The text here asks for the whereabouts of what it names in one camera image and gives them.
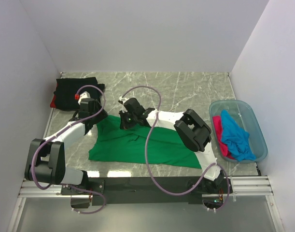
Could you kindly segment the green t shirt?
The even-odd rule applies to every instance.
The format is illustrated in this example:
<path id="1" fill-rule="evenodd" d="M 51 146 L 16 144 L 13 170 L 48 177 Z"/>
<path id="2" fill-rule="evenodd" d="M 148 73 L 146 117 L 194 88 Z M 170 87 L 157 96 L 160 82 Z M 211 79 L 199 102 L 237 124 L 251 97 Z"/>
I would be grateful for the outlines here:
<path id="1" fill-rule="evenodd" d="M 120 118 L 108 116 L 97 124 L 98 137 L 89 151 L 89 160 L 145 164 L 148 127 L 120 129 Z M 165 164 L 200 169 L 194 152 L 187 149 L 175 131 L 154 128 L 148 142 L 149 164 Z"/>

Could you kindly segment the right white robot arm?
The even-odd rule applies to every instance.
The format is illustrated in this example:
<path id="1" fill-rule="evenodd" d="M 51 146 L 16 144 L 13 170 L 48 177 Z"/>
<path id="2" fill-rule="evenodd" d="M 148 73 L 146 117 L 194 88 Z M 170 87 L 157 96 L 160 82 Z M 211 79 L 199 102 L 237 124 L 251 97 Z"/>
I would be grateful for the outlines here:
<path id="1" fill-rule="evenodd" d="M 191 190 L 197 189 L 206 194 L 219 192 L 225 174 L 217 165 L 217 158 L 212 150 L 211 129 L 194 110 L 172 113 L 158 108 L 145 109 L 136 98 L 120 97 L 118 102 L 126 109 L 125 112 L 119 112 L 121 129 L 138 124 L 151 129 L 158 127 L 175 131 L 185 147 L 194 152 L 203 171 L 200 182 L 194 184 Z"/>

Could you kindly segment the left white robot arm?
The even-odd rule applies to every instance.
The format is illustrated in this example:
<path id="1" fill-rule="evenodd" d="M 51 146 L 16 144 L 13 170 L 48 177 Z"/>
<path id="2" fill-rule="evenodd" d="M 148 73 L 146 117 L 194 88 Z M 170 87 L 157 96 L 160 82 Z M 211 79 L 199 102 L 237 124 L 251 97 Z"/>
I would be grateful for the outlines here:
<path id="1" fill-rule="evenodd" d="M 65 150 L 108 116 L 98 100 L 82 99 L 65 127 L 50 137 L 34 139 L 28 151 L 25 179 L 49 185 L 70 184 L 76 193 L 89 190 L 87 172 L 66 167 Z"/>

